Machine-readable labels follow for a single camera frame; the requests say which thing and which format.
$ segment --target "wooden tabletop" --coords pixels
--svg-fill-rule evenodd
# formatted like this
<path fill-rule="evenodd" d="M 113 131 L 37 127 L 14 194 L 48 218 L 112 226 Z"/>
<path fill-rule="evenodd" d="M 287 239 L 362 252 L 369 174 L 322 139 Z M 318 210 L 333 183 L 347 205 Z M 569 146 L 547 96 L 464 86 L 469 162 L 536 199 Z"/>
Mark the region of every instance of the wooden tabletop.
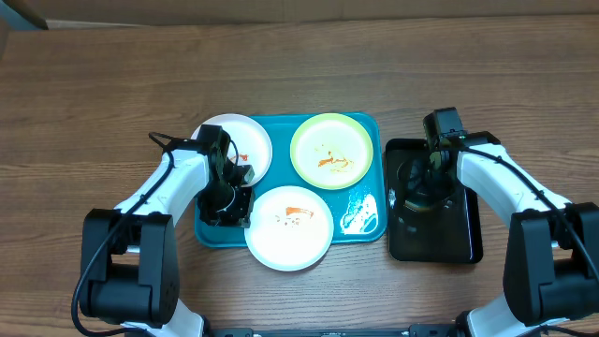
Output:
<path fill-rule="evenodd" d="M 383 144 L 456 106 L 537 180 L 599 201 L 599 17 L 331 22 L 10 33 L 0 61 L 0 334 L 75 336 L 81 225 L 156 167 L 149 131 L 190 136 L 227 112 L 362 110 Z M 399 262 L 387 236 L 334 245 L 308 271 L 176 228 L 184 302 L 215 327 L 449 322 L 502 292 L 507 230 L 481 201 L 474 266 Z M 92 329 L 105 328 L 94 320 Z M 571 326 L 599 330 L 598 317 Z"/>

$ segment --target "teal tray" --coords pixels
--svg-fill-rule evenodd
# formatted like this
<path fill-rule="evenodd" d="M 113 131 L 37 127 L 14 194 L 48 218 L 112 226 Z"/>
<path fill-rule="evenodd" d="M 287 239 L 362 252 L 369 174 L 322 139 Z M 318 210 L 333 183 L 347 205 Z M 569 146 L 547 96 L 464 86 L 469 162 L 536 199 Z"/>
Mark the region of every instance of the teal tray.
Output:
<path fill-rule="evenodd" d="M 385 181 L 383 175 L 383 155 L 378 124 L 373 117 L 363 112 L 344 113 L 358 121 L 373 141 L 373 163 L 359 182 L 341 190 L 324 190 L 306 183 L 291 164 L 291 138 L 300 125 L 314 114 L 290 114 L 273 116 L 250 116 L 261 124 L 272 142 L 272 162 L 264 178 L 255 188 L 256 199 L 273 188 L 294 185 L 314 191 L 329 205 L 335 223 L 332 243 L 373 242 L 379 239 L 387 229 L 387 203 L 385 199 Z M 376 203 L 376 213 L 363 222 L 358 214 L 364 202 Z M 211 248 L 247 247 L 243 228 L 211 227 L 199 220 L 196 205 L 196 237 L 205 246 Z"/>

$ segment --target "yellow plate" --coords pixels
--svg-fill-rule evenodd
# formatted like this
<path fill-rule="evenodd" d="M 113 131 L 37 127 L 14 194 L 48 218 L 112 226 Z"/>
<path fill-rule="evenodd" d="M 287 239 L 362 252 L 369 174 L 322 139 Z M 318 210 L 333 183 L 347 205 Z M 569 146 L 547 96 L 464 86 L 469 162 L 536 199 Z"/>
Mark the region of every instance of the yellow plate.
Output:
<path fill-rule="evenodd" d="M 342 189 L 364 177 L 373 162 L 373 141 L 360 123 L 323 113 L 301 124 L 291 140 L 291 163 L 307 183 Z"/>

